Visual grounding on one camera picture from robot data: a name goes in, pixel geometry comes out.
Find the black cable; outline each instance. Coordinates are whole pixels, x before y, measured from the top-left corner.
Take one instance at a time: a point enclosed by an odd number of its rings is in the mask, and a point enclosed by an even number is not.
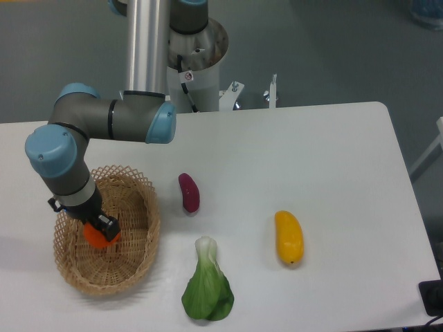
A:
[[[434,317],[432,320],[430,320],[429,322],[427,322],[427,323],[422,327],[422,332],[427,332],[429,326],[430,326],[432,323],[434,323],[434,322],[437,321],[437,320],[441,320],[442,318],[443,318],[443,315],[440,315],[440,316]]]
[[[183,61],[183,57],[181,55],[177,55],[177,70],[179,73],[183,72],[183,68],[181,66],[182,61]],[[188,96],[192,111],[194,113],[198,113],[199,110],[197,109],[197,106],[195,106],[195,102],[192,99],[191,95],[189,94],[189,90],[188,90],[188,87],[186,86],[186,83],[181,83],[181,88],[183,89],[183,92],[185,93],[185,95]]]

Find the blue joint cap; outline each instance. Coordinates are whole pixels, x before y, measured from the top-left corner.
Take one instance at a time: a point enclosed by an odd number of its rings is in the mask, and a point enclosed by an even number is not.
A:
[[[40,176],[56,178],[67,173],[74,165],[77,145],[66,128],[46,124],[28,136],[25,152]]]
[[[117,8],[114,6],[114,3],[112,2],[112,0],[108,0],[108,6],[109,6],[109,9],[110,9],[115,15],[123,16],[123,15],[121,15],[121,13],[117,10]]]
[[[146,135],[146,143],[168,144],[175,136],[177,113],[175,106],[164,102],[157,111]]]
[[[208,0],[181,0],[181,2],[191,6],[202,6],[206,4]]]
[[[62,92],[60,92],[57,100],[70,93],[88,93],[89,95],[93,95],[95,98],[100,98],[100,95],[92,86],[87,86],[83,83],[70,83],[62,89]]]

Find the metal pole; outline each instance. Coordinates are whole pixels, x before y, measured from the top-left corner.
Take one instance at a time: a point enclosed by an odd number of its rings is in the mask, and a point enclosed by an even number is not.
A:
[[[129,0],[127,91],[165,94],[170,0]]]

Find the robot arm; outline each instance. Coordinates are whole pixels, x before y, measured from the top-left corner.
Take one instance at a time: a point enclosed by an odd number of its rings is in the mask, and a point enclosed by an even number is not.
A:
[[[84,84],[65,86],[48,124],[29,135],[25,151],[53,193],[48,202],[54,211],[64,209],[90,223],[111,242],[120,226],[102,211],[100,191],[84,162],[89,140],[171,142],[176,109],[165,102],[168,65],[177,69],[180,56],[186,68],[201,70],[216,63],[218,53],[207,0],[128,0],[127,5],[109,0],[109,5],[126,14],[129,24],[123,100],[102,100]]]

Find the gray floor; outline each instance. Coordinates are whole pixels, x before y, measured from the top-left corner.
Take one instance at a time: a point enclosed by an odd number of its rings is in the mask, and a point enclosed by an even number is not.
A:
[[[210,14],[230,36],[221,87],[244,83],[245,108],[264,106],[277,73],[282,107],[384,103],[407,167],[437,136],[443,32],[415,24],[408,1],[210,0]],[[0,29],[0,122],[47,120],[69,82],[103,98],[124,87],[126,20],[104,0],[0,3]],[[414,185],[432,243],[443,241],[442,180],[443,158]]]

